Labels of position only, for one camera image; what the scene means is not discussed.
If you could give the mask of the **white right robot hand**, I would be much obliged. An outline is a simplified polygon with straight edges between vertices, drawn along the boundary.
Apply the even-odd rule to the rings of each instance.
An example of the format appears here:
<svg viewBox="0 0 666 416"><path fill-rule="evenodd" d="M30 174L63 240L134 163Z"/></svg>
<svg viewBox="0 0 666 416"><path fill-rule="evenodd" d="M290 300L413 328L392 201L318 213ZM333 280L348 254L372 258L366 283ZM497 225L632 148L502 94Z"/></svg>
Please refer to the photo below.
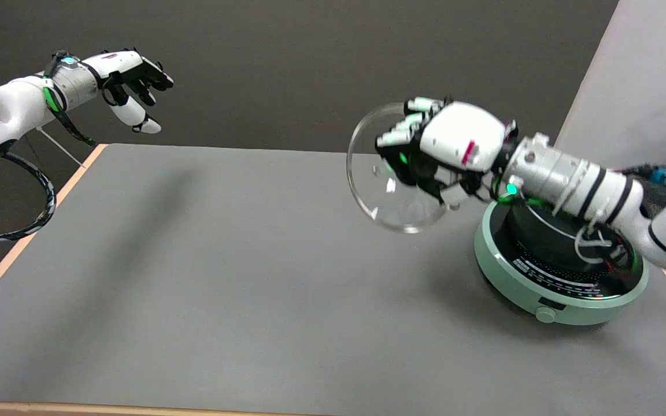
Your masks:
<svg viewBox="0 0 666 416"><path fill-rule="evenodd" d="M503 122L472 103L451 97L410 98L404 119L376 137L378 155L397 179L433 197L441 206L457 187L466 197L478 194L483 177L496 173L504 150L515 145L516 121Z"/></svg>

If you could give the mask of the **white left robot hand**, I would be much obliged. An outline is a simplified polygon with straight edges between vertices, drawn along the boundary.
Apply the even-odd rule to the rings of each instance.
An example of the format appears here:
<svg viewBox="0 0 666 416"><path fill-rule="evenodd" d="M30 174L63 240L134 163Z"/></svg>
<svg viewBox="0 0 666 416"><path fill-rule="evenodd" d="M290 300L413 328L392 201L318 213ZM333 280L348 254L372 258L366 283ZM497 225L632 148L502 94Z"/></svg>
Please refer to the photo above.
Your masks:
<svg viewBox="0 0 666 416"><path fill-rule="evenodd" d="M113 114L135 133L156 134L161 126L145 106L156 105L151 89L167 91L174 79L159 62L153 62L136 50L104 52L92 64L101 80L101 95Z"/></svg>

